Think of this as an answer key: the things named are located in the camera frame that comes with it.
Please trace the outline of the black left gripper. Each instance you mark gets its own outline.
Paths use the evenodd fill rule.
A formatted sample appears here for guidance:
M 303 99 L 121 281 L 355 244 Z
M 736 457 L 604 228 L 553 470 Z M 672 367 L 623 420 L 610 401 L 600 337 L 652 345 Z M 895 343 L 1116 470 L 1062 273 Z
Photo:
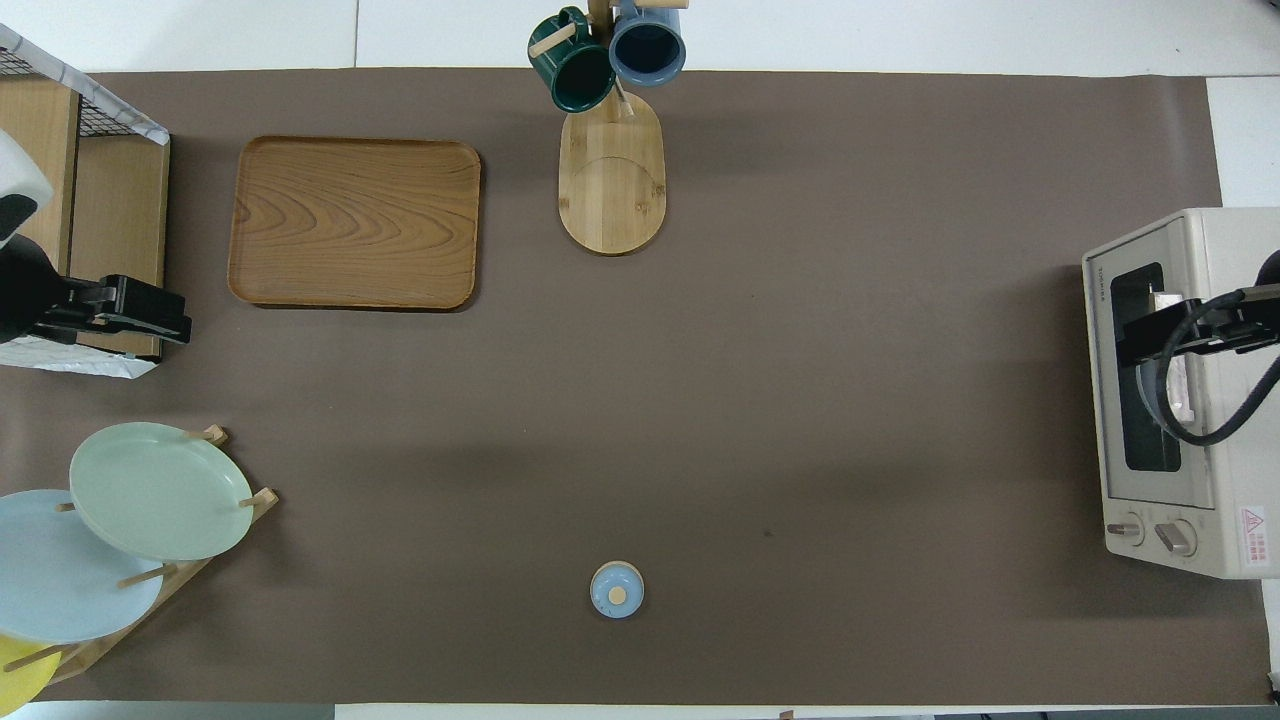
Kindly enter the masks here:
M 186 299 L 128 275 L 99 281 L 61 275 L 32 240 L 1 252 L 1 342 L 24 337 L 76 345 L 82 333 L 136 333 L 187 345 Z

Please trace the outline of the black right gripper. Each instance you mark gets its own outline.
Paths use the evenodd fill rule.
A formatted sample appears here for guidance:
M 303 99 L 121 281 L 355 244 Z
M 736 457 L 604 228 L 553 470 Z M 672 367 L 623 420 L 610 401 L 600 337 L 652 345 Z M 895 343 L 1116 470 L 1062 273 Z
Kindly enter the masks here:
M 1158 359 L 1165 343 L 1188 316 L 1196 322 L 1172 346 L 1172 356 L 1248 354 L 1279 341 L 1279 286 L 1262 284 L 1226 295 L 1221 307 L 1201 314 L 1199 299 L 1179 300 L 1123 325 L 1117 364 L 1134 366 Z

